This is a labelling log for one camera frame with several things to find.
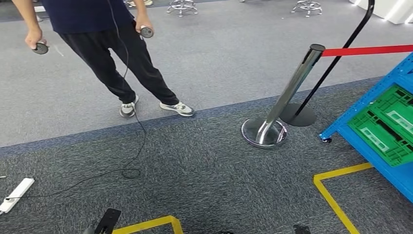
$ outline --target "yellow tape marking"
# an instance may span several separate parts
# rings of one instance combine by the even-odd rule
[[[353,223],[350,221],[350,219],[347,217],[347,215],[344,213],[344,211],[337,204],[337,202],[334,200],[334,198],[331,196],[331,194],[327,191],[327,189],[322,183],[322,180],[333,178],[336,176],[342,176],[342,175],[353,173],[353,172],[359,172],[359,171],[366,170],[372,167],[373,166],[370,163],[363,163],[363,164],[359,164],[356,166],[346,167],[346,168],[314,175],[313,182],[315,186],[319,189],[321,195],[323,195],[324,199],[331,206],[331,208],[336,213],[338,218],[343,222],[344,226],[347,228],[350,234],[360,234],[360,233],[358,232],[357,228],[353,225]]]
[[[113,234],[133,234],[139,231],[162,226],[165,224],[172,225],[174,234],[184,234],[184,231],[182,230],[182,226],[179,220],[171,215],[168,215],[162,218],[149,220],[143,223],[134,224],[134,225],[127,226],[124,228],[119,228],[119,229],[114,230]]]

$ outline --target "shoelace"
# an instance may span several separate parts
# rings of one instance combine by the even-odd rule
[[[175,107],[179,110],[184,110],[187,106],[180,102],[176,104]]]
[[[122,107],[123,108],[132,108],[133,106],[132,106],[131,103],[129,103],[129,104],[122,104]]]

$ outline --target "green plastic crate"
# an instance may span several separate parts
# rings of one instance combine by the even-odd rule
[[[394,85],[368,108],[402,138],[413,142],[413,95]]]
[[[368,107],[347,124],[390,166],[413,161],[413,143],[395,132]]]

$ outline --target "navy t-shirt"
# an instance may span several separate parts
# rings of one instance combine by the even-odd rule
[[[42,0],[57,33],[87,33],[114,29],[111,6],[118,26],[133,16],[123,0]]]

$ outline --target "red retractable belt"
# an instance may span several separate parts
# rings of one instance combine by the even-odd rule
[[[374,55],[374,54],[389,54],[413,52],[413,45],[393,45],[393,46],[377,46],[377,47],[360,47],[360,48],[341,48],[341,49],[326,49],[322,53],[322,57],[331,56],[350,56],[350,55]]]

